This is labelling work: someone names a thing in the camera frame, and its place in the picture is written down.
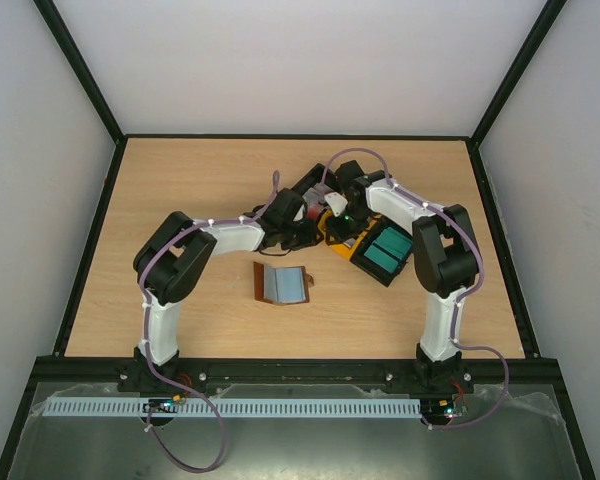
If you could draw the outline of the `brown leather card holder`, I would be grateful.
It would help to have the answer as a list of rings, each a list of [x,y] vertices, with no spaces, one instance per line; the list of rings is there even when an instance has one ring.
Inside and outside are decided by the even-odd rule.
[[[310,302],[313,277],[304,266],[275,268],[254,262],[254,299],[271,305],[297,305]]]

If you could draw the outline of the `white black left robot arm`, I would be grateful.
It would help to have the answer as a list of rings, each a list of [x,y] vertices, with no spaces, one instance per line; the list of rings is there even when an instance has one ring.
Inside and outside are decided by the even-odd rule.
[[[149,392],[162,378],[174,388],[181,303],[196,287],[214,256],[313,247],[324,240],[308,217],[305,199],[284,188],[251,212],[228,220],[192,219],[171,213],[136,254],[133,268],[143,296],[142,336],[121,387]]]

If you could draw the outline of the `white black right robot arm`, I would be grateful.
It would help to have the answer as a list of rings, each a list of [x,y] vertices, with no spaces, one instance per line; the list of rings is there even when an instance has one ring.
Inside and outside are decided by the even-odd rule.
[[[339,190],[325,197],[331,215],[322,220],[325,241],[344,245],[364,232],[374,215],[412,239],[414,270],[427,292],[425,329],[416,346],[415,375],[430,392],[463,376],[458,332],[465,298],[484,278],[482,256],[467,210],[444,207],[405,190],[386,170],[365,173],[357,161],[335,171]]]

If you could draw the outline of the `red white card stack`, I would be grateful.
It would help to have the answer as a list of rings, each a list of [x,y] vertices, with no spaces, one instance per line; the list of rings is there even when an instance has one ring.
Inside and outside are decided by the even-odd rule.
[[[303,198],[306,203],[306,217],[318,222],[325,211],[329,210],[329,206],[324,201],[324,195],[331,192],[331,189],[326,185],[315,185],[310,187],[304,194]]]

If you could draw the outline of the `teal card stack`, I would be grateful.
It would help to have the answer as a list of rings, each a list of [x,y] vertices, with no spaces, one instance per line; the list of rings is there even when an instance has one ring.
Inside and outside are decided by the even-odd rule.
[[[384,228],[364,250],[363,256],[388,274],[403,268],[413,246],[412,238],[394,227]]]

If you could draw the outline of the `black left tray compartment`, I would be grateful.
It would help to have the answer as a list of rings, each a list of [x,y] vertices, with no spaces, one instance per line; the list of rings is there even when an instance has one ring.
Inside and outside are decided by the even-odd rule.
[[[301,195],[306,203],[305,216],[317,221],[323,212],[329,209],[325,196],[332,192],[341,192],[335,174],[325,169],[321,163],[315,164],[292,188]]]

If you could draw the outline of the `black tray compartment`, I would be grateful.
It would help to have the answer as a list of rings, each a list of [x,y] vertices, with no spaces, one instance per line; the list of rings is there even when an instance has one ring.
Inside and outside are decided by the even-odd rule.
[[[332,192],[341,192],[335,174],[325,169],[321,163],[315,164],[292,188],[301,195],[306,203],[305,216],[317,221],[323,212],[329,209],[325,196]]]
[[[349,262],[389,287],[408,263],[412,251],[412,235],[388,218],[376,215],[356,238]]]

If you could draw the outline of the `yellow middle tray compartment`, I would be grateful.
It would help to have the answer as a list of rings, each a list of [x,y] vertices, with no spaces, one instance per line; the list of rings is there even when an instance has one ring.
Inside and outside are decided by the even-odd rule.
[[[376,226],[376,224],[380,220],[380,215],[375,215],[368,219],[367,226],[356,236],[345,240],[345,241],[336,241],[335,236],[331,235],[327,232],[327,220],[333,216],[331,210],[325,209],[320,216],[318,217],[318,229],[324,236],[325,243],[338,255],[343,257],[345,260],[350,261],[353,255],[356,253],[357,249],[362,244],[363,240],[366,236],[368,236],[372,229]]]

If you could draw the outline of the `black right tray compartment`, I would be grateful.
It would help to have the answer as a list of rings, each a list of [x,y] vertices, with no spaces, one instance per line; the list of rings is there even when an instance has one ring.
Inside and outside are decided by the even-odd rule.
[[[412,235],[388,218],[376,215],[356,238],[349,262],[389,287],[408,263],[412,251]]]

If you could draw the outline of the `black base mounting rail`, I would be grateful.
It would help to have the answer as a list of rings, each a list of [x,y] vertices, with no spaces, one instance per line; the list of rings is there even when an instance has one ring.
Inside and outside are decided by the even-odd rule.
[[[233,385],[353,385],[413,397],[474,391],[464,364],[436,377],[417,360],[174,359],[157,369],[162,376],[208,396]]]

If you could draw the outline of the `black metal cage frame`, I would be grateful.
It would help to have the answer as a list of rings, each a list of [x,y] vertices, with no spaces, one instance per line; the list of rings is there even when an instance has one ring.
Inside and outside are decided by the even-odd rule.
[[[494,97],[490,101],[486,112],[479,121],[476,130],[472,135],[464,136],[461,140],[464,142],[469,154],[473,174],[480,193],[483,209],[486,213],[492,241],[525,354],[524,359],[511,360],[508,363],[509,368],[514,374],[513,379],[519,384],[536,383],[538,381],[553,383],[559,409],[566,421],[566,428],[579,473],[584,479],[592,479],[595,476],[594,470],[558,362],[555,359],[544,358],[540,354],[513,264],[504,226],[497,211],[492,187],[487,178],[486,168],[479,152],[480,145],[485,140],[489,130],[522,78],[523,73],[549,33],[564,5],[564,2],[556,0],[545,2]],[[83,250],[59,333],[54,344],[54,350],[48,356],[37,358],[34,364],[0,457],[0,479],[7,478],[13,469],[16,450],[25,428],[25,417],[32,405],[34,389],[39,381],[50,380],[59,374],[65,375],[70,380],[75,380],[79,376],[92,376],[98,379],[111,378],[113,368],[117,364],[113,359],[97,360],[95,358],[79,358],[77,360],[68,360],[65,358],[64,352],[74,324],[78,302],[82,297],[86,284],[87,273],[91,266],[95,248],[104,224],[105,214],[113,194],[115,181],[122,163],[122,156],[130,137],[122,132],[115,120],[109,105],[55,3],[52,1],[39,1],[36,7],[113,139],[115,150],[104,181],[96,214],[91,223],[87,242]]]

